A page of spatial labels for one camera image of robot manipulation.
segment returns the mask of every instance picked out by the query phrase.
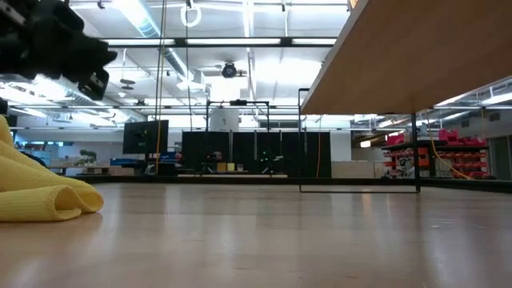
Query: light fixture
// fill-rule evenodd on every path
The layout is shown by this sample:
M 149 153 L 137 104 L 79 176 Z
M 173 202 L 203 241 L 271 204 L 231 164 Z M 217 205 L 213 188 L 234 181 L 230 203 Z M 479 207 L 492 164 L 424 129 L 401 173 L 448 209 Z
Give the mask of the light fixture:
M 31 115 L 31 116 L 35 116 L 35 117 L 41 117 L 41 118 L 45 118 L 46 115 L 41 112 L 41 111 L 37 111 L 37 110 L 34 110 L 34 109 L 31 109 L 31 108 L 25 108 L 23 110 L 21 109 L 16 109 L 16 108 L 10 108 L 12 111 L 16 111 L 16 112 L 19 112 L 19 113 L 24 113 L 24 114 L 28 114 L 28 115 Z
M 159 38 L 136 38 L 136 39 L 101 39 L 109 43 L 109 46 L 160 46 Z M 174 45 L 173 39 L 164 39 L 163 45 Z
M 381 122 L 378 124 L 379 127 L 386 127 L 389 125 L 394 124 L 394 120 L 385 120 L 384 122 Z
M 83 114 L 83 113 L 76 113 L 73 118 L 79 120 L 80 122 L 93 124 L 96 126 L 113 126 L 114 124 L 106 119 L 103 119 L 98 116 Z
M 139 0 L 114 0 L 114 7 L 121 11 L 135 27 L 144 26 L 150 19 L 147 9 Z
M 208 39 L 187 39 L 189 45 L 278 45 L 279 38 L 208 38 Z
M 295 45 L 334 45 L 336 38 L 295 38 L 291 40 Z
M 491 97 L 489 99 L 482 101 L 482 105 L 487 106 L 487 105 L 501 103 L 501 102 L 505 102 L 505 101 L 509 101 L 509 100 L 512 100 L 512 93 L 507 93 L 507 94 L 502 94 L 502 95 Z
M 281 63 L 263 61 L 258 64 L 256 79 L 272 84 L 279 82 L 283 85 L 310 86 L 321 68 L 319 61 L 300 58 L 284 59 Z
M 464 114 L 468 114 L 468 113 L 469 113 L 469 111 L 461 112 L 461 113 L 456 113 L 456 114 L 444 117 L 442 120 L 452 120 L 452 119 L 455 119 L 455 118 L 459 118 L 459 117 L 463 116 Z
M 457 96 L 457 97 L 450 98 L 448 100 L 445 100 L 445 101 L 437 104 L 436 106 L 442 106 L 442 105 L 446 105 L 446 104 L 450 104 L 450 103 L 456 102 L 457 100 L 459 100 L 461 98 L 464 98 L 464 96 L 465 95 L 460 95 L 460 96 Z
M 361 145 L 361 148 L 368 148 L 371 147 L 371 141 L 363 141 L 359 143 Z
M 400 132 L 393 132 L 393 133 L 386 135 L 386 141 L 387 141 L 388 136 L 398 136 L 399 134 L 400 134 Z
M 51 79 L 38 75 L 32 85 L 33 91 L 43 95 L 49 100 L 64 100 L 68 95 L 67 90 Z

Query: wooden table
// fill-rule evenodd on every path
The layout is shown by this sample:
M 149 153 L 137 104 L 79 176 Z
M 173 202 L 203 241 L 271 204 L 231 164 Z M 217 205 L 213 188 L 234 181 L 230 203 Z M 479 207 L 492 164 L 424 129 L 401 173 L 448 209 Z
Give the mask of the wooden table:
M 512 74 L 511 0 L 359 0 L 303 114 L 412 114 Z
M 512 197 L 425 188 L 98 185 L 69 222 L 0 223 L 0 287 L 510 287 Z M 345 186 L 332 190 L 413 190 Z

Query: red container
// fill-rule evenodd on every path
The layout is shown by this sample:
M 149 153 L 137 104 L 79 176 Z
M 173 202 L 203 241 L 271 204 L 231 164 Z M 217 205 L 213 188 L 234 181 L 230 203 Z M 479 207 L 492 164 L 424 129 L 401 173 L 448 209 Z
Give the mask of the red container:
M 464 146 L 486 146 L 487 145 L 487 141 L 485 139 L 480 139 L 476 136 L 460 138 L 459 141 Z
M 439 131 L 439 140 L 446 141 L 447 145 L 460 145 L 458 142 L 458 133 L 456 130 L 441 129 Z
M 395 136 L 389 136 L 389 135 L 387 136 L 387 145 L 388 146 L 397 145 L 400 143 L 404 143 L 403 134 L 398 134 Z

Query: metal pole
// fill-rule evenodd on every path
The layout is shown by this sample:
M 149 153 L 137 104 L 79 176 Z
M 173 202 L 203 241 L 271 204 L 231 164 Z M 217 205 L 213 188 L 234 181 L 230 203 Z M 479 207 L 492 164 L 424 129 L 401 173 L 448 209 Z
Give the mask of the metal pole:
M 258 160 L 258 132 L 254 131 L 254 160 Z
M 208 132 L 209 122 L 208 117 L 210 116 L 210 101 L 206 101 L 206 132 Z
M 302 192 L 302 159 L 304 158 L 304 155 L 302 153 L 302 120 L 301 120 L 301 92 L 304 91 L 304 89 L 298 90 L 297 95 L 297 108 L 298 108 L 298 190 Z
M 233 131 L 230 130 L 230 163 L 233 163 Z
M 411 114 L 410 120 L 413 126 L 413 132 L 411 136 L 414 152 L 414 183 L 416 185 L 416 193 L 420 193 L 422 191 L 422 180 L 419 176 L 418 131 L 416 129 L 416 114 Z

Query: fluorescent light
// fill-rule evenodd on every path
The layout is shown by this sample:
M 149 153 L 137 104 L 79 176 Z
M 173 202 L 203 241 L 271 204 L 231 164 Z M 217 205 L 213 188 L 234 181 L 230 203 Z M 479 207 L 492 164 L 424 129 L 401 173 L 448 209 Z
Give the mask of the fluorescent light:
M 450 98 L 448 100 L 445 100 L 441 103 L 439 103 L 438 105 L 441 106 L 441 105 L 446 105 L 446 104 L 450 104 L 450 103 L 453 103 L 461 98 L 464 98 L 465 95 L 460 95 L 460 96 L 457 96 L 457 97 L 453 97 L 453 98 Z
M 58 130 L 59 127 L 44 127 L 44 126 L 41 126 L 41 127 L 25 127 L 25 129 L 29 129 L 29 130 Z
M 360 144 L 361 144 L 361 148 L 371 147 L 371 141 L 363 141 Z
M 507 94 L 491 97 L 487 100 L 482 101 L 482 104 L 483 105 L 492 105 L 492 104 L 501 103 L 501 102 L 505 102 L 505 101 L 509 101 L 509 100 L 512 100 L 512 93 L 507 93 Z
M 26 109 L 26 108 L 35 108 L 35 109 L 59 109 L 62 108 L 62 106 L 57 105 L 16 105 L 12 106 L 11 109 L 17 108 L 17 109 Z
M 96 126 L 113 126 L 114 124 L 109 120 L 103 119 L 98 116 L 92 116 L 88 114 L 76 113 L 73 114 L 73 119 L 77 119 L 80 122 L 93 124 Z
M 109 43 L 110 46 L 159 46 L 159 38 L 136 38 L 136 39 L 100 39 Z M 163 45 L 174 45 L 173 39 L 164 39 Z
M 469 112 L 456 113 L 456 114 L 450 115 L 448 117 L 444 117 L 442 120 L 452 120 L 452 119 L 455 119 L 455 118 L 459 118 L 459 117 L 463 116 L 464 114 L 468 114 L 468 113 Z
M 196 83 L 196 82 L 184 80 L 184 81 L 181 81 L 180 83 L 178 83 L 176 85 L 176 87 L 178 89 L 180 89 L 181 91 L 186 91 L 189 88 L 190 88 L 190 90 L 202 90 L 204 88 L 204 85 Z
M 278 45 L 279 38 L 208 38 L 208 39 L 187 39 L 190 45 Z
M 295 45 L 334 45 L 336 38 L 296 38 L 291 40 Z
M 10 109 L 12 111 L 16 111 L 19 113 L 24 113 L 24 114 L 28 114 L 28 115 L 32 115 L 32 116 L 36 116 L 36 117 L 41 117 L 41 118 L 46 117 L 46 115 L 43 112 L 31 109 L 31 108 L 25 108 L 24 110 L 20 110 L 20 109 L 16 109 L 16 108 L 10 108 Z
M 53 80 L 44 78 L 41 75 L 38 75 L 34 79 L 32 90 L 38 94 L 44 95 L 46 98 L 50 100 L 68 99 L 66 98 L 68 94 L 66 89 L 64 89 L 60 84 L 54 82 Z
M 386 135 L 386 141 L 387 141 L 388 136 L 398 136 L 399 134 L 400 134 L 400 132 L 393 132 L 391 134 Z
M 378 124 L 379 127 L 386 127 L 389 125 L 392 125 L 394 123 L 394 120 L 386 120 L 384 122 L 381 122 Z

